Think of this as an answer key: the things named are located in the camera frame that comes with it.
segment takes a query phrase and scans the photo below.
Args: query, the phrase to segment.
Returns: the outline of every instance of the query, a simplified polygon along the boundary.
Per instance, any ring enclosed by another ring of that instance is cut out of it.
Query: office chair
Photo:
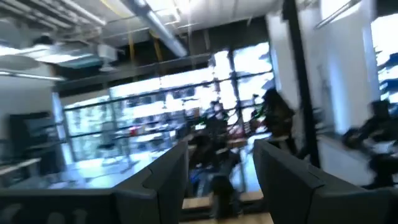
[[[97,149],[101,150],[101,152],[105,154],[102,166],[106,164],[105,162],[107,159],[114,159],[115,162],[119,162],[116,159],[116,141],[114,137],[115,133],[112,122],[104,122],[102,124],[101,144],[97,147]]]

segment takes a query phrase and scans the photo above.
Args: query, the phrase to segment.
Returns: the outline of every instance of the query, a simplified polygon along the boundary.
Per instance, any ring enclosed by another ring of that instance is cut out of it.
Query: person
[[[264,102],[252,119],[264,115],[263,124],[272,134],[270,143],[280,148],[284,141],[290,153],[296,155],[297,147],[292,135],[294,111],[275,88],[267,90],[262,99]]]

